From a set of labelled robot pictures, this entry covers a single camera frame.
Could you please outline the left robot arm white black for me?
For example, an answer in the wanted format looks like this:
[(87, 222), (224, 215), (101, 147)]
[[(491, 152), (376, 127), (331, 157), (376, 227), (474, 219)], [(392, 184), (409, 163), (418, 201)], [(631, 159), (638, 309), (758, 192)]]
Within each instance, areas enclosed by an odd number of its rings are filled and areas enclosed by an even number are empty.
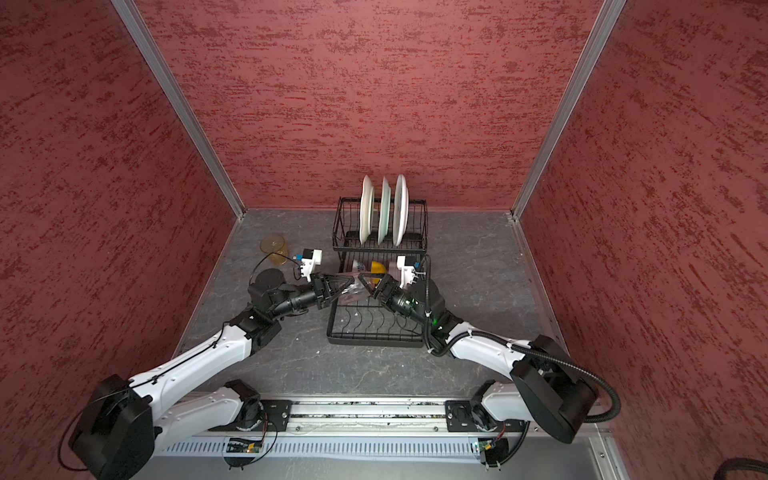
[(129, 479), (155, 452), (213, 427), (265, 431), (260, 395), (241, 380), (196, 400), (185, 397), (265, 347), (280, 332), (281, 319), (331, 305), (353, 282), (347, 275), (312, 273), (306, 283), (292, 285), (278, 269), (260, 272), (249, 284), (247, 307), (211, 338), (130, 379), (102, 380), (65, 446), (95, 478)]

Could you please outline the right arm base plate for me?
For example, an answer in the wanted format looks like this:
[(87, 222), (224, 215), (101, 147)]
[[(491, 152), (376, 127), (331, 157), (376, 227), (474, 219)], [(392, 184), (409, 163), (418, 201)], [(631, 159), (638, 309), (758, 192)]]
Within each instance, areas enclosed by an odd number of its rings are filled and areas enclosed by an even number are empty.
[(453, 433), (522, 432), (526, 425), (517, 419), (497, 420), (480, 403), (469, 400), (447, 400), (444, 409), (447, 430)]

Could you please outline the pink transparent cup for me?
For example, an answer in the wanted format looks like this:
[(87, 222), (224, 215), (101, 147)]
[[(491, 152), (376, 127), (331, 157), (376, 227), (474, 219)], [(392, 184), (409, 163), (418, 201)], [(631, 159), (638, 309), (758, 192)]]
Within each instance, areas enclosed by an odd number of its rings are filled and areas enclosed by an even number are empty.
[(355, 283), (351, 285), (346, 293), (339, 298), (339, 302), (342, 304), (350, 304), (366, 300), (369, 297), (370, 294), (361, 285), (358, 278), (355, 278)]

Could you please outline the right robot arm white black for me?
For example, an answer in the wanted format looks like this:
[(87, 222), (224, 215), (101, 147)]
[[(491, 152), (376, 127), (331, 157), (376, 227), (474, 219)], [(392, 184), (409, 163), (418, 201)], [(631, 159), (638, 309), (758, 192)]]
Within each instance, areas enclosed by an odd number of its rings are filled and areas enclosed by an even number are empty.
[(385, 309), (421, 326), (429, 354), (474, 362), (510, 380), (491, 380), (468, 401), (468, 415), (478, 430), (494, 431), (507, 420), (533, 422), (556, 440), (570, 443), (582, 425), (615, 416), (614, 407), (592, 412), (605, 382), (577, 366), (552, 338), (514, 340), (479, 329), (432, 306), (429, 286), (418, 297), (389, 274), (362, 273), (358, 279)]

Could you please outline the amber transparent cup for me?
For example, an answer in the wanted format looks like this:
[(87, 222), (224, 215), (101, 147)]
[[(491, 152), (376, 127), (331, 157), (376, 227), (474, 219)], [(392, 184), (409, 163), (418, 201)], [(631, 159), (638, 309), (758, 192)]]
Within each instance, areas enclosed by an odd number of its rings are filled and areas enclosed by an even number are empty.
[(282, 235), (268, 235), (260, 243), (261, 251), (275, 265), (283, 265), (290, 259), (287, 242)]

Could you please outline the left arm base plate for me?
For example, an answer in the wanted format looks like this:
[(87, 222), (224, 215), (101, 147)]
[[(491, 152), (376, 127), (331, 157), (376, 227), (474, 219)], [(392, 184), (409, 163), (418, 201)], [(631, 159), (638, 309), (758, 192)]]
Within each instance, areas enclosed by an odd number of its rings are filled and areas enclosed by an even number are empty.
[(272, 427), (275, 431), (286, 430), (293, 402), (290, 400), (246, 400), (234, 420), (237, 430), (243, 432), (265, 431)]

